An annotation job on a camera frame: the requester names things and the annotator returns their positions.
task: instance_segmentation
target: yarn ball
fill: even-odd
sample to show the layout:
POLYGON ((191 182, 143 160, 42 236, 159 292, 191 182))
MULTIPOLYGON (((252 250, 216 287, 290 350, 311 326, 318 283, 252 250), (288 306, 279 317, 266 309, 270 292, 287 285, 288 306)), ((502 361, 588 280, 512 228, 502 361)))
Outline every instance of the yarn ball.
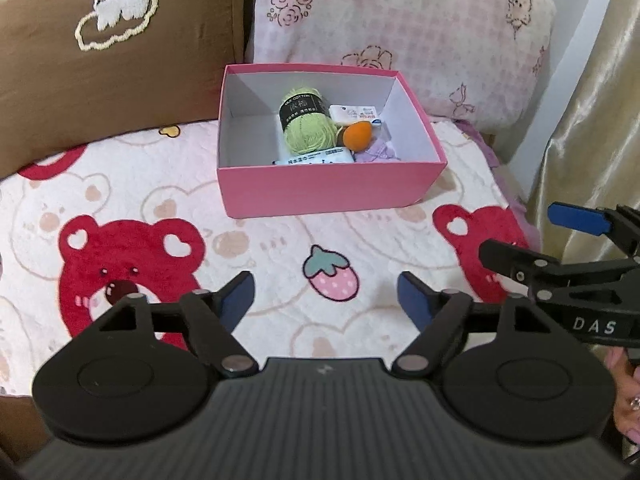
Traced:
MULTIPOLYGON (((313 94, 322 100, 315 88, 297 88, 284 96, 282 103, 297 94, 313 94)), ((291 153, 318 152, 335 147, 338 128, 325 114, 312 112, 293 119, 284 129, 284 142, 291 153)))
POLYGON ((366 150, 371 143, 371 129, 369 121, 360 121, 348 126, 342 134, 344 147, 349 148, 352 152, 366 150))

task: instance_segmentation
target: green yarn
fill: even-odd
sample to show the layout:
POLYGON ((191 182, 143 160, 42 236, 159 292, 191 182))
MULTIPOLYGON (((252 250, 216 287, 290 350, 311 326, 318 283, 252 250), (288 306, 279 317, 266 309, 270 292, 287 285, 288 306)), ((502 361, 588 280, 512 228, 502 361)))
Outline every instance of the green yarn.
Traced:
MULTIPOLYGON (((297 94, 313 94, 322 99, 315 88, 297 88, 284 96, 282 102, 297 94)), ((325 114, 313 112, 293 119, 284 130, 284 142, 291 153, 317 152, 334 148, 338 135, 338 127, 325 114)))

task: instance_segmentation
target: box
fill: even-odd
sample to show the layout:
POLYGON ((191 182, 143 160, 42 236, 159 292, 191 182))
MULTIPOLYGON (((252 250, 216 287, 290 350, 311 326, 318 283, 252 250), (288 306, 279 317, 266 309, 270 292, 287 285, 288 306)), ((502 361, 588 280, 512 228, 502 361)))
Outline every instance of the box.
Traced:
POLYGON ((418 99, 399 72, 314 64, 226 67, 220 97, 218 183, 231 218, 404 207, 447 165, 418 99), (292 89, 324 104, 373 105, 402 162, 274 166, 291 156, 278 112, 292 89))

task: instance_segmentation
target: strawberry print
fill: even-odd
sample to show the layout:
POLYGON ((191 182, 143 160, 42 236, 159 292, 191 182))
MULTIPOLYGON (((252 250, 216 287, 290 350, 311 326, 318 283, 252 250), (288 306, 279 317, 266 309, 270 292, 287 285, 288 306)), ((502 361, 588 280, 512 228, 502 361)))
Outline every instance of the strawberry print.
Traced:
POLYGON ((360 288, 358 275, 351 269, 347 258, 319 245, 312 245, 302 272, 316 292, 328 300, 352 300, 360 288))

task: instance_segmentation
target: purple item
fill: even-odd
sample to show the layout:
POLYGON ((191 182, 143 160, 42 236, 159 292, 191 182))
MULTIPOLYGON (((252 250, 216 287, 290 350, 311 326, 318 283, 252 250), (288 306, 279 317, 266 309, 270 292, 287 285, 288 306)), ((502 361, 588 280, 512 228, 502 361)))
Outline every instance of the purple item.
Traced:
POLYGON ((454 121, 454 124, 461 132, 467 134, 469 138, 471 138, 471 140, 478 145, 478 148, 480 148, 480 150, 484 154, 486 163, 489 165, 489 168, 491 169, 491 172, 494 175, 495 183, 498 185, 498 187, 500 188, 500 191, 502 192, 504 197, 507 199, 507 202, 509 202, 509 208, 511 208, 513 215, 516 217, 516 220, 518 221, 518 226, 520 227, 520 230, 522 231, 525 238, 527 239, 527 243, 529 244, 529 249, 531 249, 532 251, 538 252, 542 245, 542 241, 540 239, 540 231, 538 231, 533 225, 527 222, 527 219, 525 218, 527 209, 517 199, 517 197, 513 196, 509 192, 509 187, 507 186, 507 183, 505 182, 503 177, 495 173, 494 168, 498 168, 500 166, 500 161, 498 160, 498 157, 495 156, 494 150, 492 150, 489 146, 486 145, 486 143, 484 142, 484 139, 482 138, 482 135, 480 135, 480 132, 478 132, 478 130, 476 130, 471 125, 470 122, 454 121))
POLYGON ((376 139, 363 152, 354 153, 356 162, 392 162, 400 160, 384 140, 376 139))

